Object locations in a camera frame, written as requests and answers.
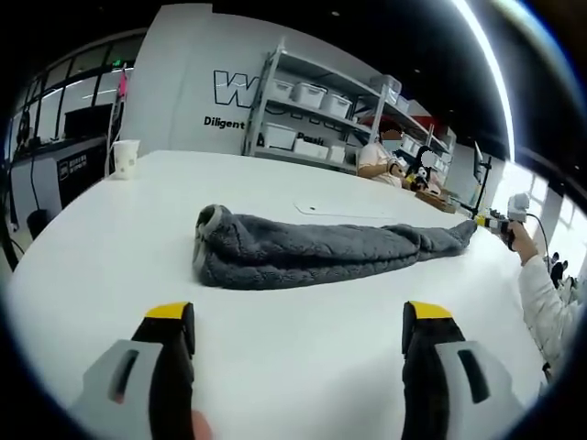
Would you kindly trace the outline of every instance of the paper cup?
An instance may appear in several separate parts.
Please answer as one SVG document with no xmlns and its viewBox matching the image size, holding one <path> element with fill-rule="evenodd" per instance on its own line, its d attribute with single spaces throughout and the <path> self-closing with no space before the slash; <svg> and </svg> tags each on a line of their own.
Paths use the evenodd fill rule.
<svg viewBox="0 0 587 440">
<path fill-rule="evenodd" d="M 127 181 L 135 176 L 139 144 L 140 140 L 134 139 L 114 143 L 115 176 L 118 179 Z"/>
</svg>

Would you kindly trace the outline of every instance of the white sleeve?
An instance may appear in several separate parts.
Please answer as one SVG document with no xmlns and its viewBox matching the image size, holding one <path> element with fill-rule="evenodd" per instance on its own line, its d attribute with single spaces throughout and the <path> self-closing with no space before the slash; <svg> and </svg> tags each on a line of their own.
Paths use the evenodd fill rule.
<svg viewBox="0 0 587 440">
<path fill-rule="evenodd" d="M 375 144 L 367 144 L 360 150 L 359 154 L 359 168 L 369 166 L 369 165 L 377 165 L 377 161 L 379 160 L 379 152 L 378 147 Z"/>
<path fill-rule="evenodd" d="M 579 321 L 579 305 L 561 300 L 542 259 L 536 255 L 519 278 L 524 320 L 544 359 L 555 368 Z"/>
</svg>

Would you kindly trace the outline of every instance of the white table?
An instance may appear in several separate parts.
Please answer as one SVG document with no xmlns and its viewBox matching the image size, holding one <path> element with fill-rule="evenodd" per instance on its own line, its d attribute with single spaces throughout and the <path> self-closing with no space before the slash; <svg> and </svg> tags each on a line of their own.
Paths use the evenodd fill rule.
<svg viewBox="0 0 587 440">
<path fill-rule="evenodd" d="M 399 438 L 407 300 L 442 304 L 500 358 L 524 404 L 541 357 L 522 320 L 517 256 L 480 229 L 459 257 L 334 284 L 227 291 L 198 284 L 194 225 L 207 204 L 291 223 L 454 226 L 411 193 L 267 159 L 159 151 L 134 181 L 102 181 L 70 204 L 17 267 L 6 303 L 33 371 L 66 406 L 86 369 L 132 337 L 153 306 L 196 313 L 194 408 L 222 439 Z M 298 207 L 313 205 L 318 214 Z"/>
</svg>

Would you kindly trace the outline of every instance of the cable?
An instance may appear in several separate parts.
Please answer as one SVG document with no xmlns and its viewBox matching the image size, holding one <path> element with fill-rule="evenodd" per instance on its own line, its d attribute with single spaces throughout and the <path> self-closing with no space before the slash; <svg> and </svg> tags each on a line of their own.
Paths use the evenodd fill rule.
<svg viewBox="0 0 587 440">
<path fill-rule="evenodd" d="M 542 227 L 542 222 L 537 217 L 537 215 L 528 214 L 528 216 L 529 217 L 534 217 L 534 218 L 536 218 L 538 220 L 538 225 L 540 226 L 540 230 L 542 231 L 542 236 L 544 237 L 544 246 L 547 249 L 547 268 L 548 268 L 548 273 L 550 273 L 550 254 L 548 253 L 548 241 L 547 241 L 547 235 L 544 232 L 544 227 Z"/>
<path fill-rule="evenodd" d="M 30 158 L 30 186 L 33 189 L 33 195 L 35 196 L 35 204 L 37 205 L 37 210 L 40 210 L 40 206 L 39 206 L 39 198 L 37 197 L 37 189 L 35 188 L 35 179 L 33 178 L 33 172 L 35 169 L 35 157 L 37 155 L 35 154 L 35 152 L 33 151 L 33 154 Z"/>
<path fill-rule="evenodd" d="M 22 247 L 15 241 L 14 238 L 10 238 L 10 241 L 12 241 L 12 244 L 15 245 L 18 248 L 18 250 L 20 251 L 20 253 L 22 255 L 25 255 L 25 251 L 22 250 Z"/>
</svg>

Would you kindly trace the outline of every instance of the gray fleece garment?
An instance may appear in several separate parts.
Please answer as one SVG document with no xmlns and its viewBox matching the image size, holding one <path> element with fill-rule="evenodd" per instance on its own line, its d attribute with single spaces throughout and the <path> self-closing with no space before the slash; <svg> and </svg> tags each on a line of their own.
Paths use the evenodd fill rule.
<svg viewBox="0 0 587 440">
<path fill-rule="evenodd" d="M 196 224 L 194 272 L 207 286 L 289 289 L 353 280 L 458 255 L 477 229 L 289 225 L 209 205 Z"/>
</svg>

